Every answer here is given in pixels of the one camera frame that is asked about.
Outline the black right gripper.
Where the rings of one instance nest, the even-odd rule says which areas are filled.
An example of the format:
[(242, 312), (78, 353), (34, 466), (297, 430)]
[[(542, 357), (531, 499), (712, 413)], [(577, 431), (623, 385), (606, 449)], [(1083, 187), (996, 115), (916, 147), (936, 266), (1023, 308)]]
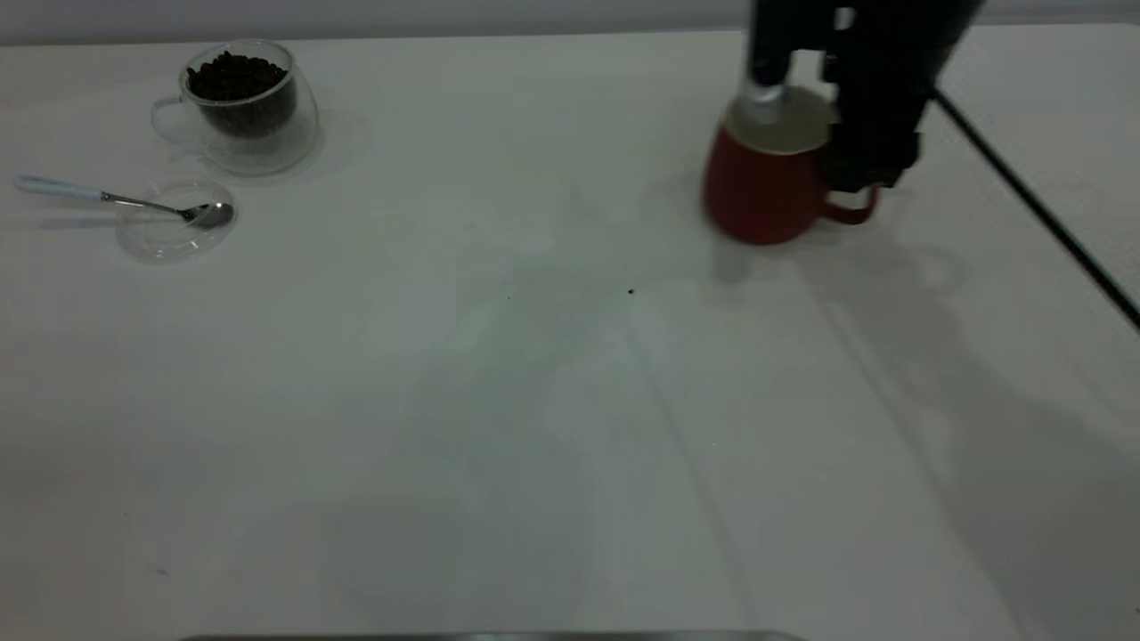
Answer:
[[(840, 193), (891, 188), (919, 159), (917, 127), (930, 102), (929, 84), (983, 5), (754, 1), (742, 81), (746, 114), (762, 125), (777, 123), (795, 52), (821, 52), (819, 75), (839, 86), (838, 121), (824, 146), (826, 187)], [(917, 76), (920, 86), (847, 82), (887, 72)]]

